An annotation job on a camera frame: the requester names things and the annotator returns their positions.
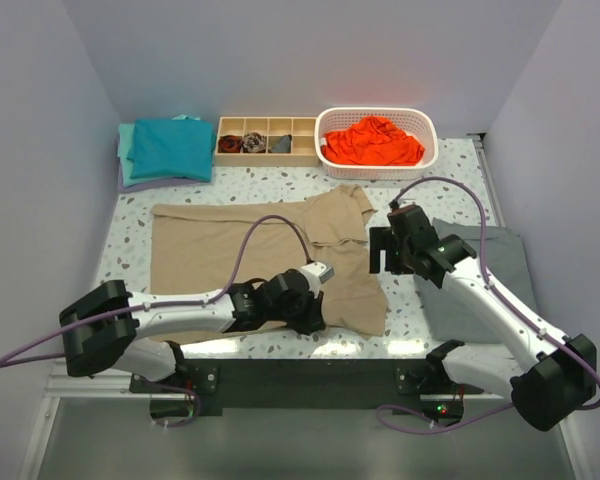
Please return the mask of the beige t shirt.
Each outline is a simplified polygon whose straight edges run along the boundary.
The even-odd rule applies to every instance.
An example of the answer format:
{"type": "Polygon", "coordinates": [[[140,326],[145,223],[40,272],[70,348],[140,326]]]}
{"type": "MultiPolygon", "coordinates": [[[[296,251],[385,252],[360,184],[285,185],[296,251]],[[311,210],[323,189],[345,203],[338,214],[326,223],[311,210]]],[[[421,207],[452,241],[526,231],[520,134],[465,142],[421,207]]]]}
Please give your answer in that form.
{"type": "Polygon", "coordinates": [[[194,294],[268,280],[308,259],[328,262],[323,317],[363,337],[385,330],[388,302],[369,272],[367,224],[375,212],[363,189],[339,186],[300,202],[156,205],[152,209],[151,293],[194,294]]]}

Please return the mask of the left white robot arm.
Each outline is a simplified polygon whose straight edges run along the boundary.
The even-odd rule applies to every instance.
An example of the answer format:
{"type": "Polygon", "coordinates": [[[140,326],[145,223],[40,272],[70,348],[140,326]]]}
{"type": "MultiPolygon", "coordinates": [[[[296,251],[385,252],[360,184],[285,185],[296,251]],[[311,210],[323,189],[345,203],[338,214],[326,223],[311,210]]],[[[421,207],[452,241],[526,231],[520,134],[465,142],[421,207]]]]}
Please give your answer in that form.
{"type": "Polygon", "coordinates": [[[176,392],[187,368],[169,335],[253,332],[275,321],[302,335],[323,330],[323,286],[333,275],[332,266],[312,262],[268,281],[189,295],[131,292],[122,280],[107,281],[59,315],[67,373],[91,377],[113,368],[176,392]]]}

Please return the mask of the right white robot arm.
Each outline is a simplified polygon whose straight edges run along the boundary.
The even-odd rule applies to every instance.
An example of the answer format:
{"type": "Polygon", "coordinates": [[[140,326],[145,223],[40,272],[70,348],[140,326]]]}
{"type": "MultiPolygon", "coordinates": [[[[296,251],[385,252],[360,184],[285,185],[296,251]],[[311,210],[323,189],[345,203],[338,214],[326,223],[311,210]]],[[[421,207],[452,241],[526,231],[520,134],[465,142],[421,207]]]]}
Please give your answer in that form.
{"type": "Polygon", "coordinates": [[[457,235],[439,238],[421,207],[394,205],[386,227],[370,230],[370,271],[413,274],[455,297],[508,349],[506,360],[461,340],[430,351],[407,377],[420,391],[449,392],[457,384],[511,400],[532,427],[549,431],[600,395],[597,348],[537,316],[484,266],[457,235]]]}

